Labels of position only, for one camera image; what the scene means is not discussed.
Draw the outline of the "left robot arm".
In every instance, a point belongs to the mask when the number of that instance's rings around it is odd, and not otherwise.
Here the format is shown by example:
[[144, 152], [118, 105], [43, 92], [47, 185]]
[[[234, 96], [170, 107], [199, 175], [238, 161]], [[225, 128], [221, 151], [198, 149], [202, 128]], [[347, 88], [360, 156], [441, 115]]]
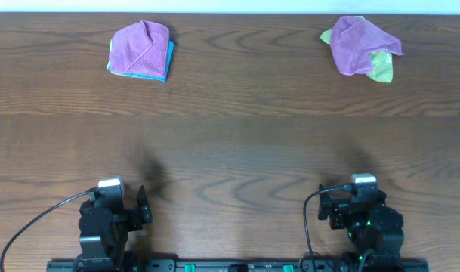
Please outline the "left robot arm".
[[128, 234], [153, 220], [145, 188], [139, 188], [137, 205], [130, 208], [124, 207], [120, 184], [92, 188], [89, 195], [79, 210], [79, 270], [123, 271], [131, 262], [125, 251]]

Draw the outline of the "purple microfibre cloth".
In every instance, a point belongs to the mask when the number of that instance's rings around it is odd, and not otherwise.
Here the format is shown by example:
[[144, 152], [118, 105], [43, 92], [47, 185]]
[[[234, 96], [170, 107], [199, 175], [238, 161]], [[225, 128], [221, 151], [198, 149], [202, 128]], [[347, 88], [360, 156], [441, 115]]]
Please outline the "purple microfibre cloth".
[[346, 76], [372, 71], [370, 54], [387, 51], [404, 55], [401, 41], [357, 16], [342, 16], [332, 27], [330, 48], [338, 71]]

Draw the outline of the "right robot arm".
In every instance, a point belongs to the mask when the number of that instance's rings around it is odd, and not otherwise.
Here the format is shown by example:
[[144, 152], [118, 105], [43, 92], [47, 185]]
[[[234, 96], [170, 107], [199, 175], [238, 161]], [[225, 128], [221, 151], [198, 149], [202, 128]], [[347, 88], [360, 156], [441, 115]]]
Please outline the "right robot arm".
[[345, 184], [326, 189], [319, 185], [320, 220], [333, 230], [345, 229], [356, 253], [349, 271], [401, 271], [403, 216], [386, 206], [386, 193], [375, 182]]

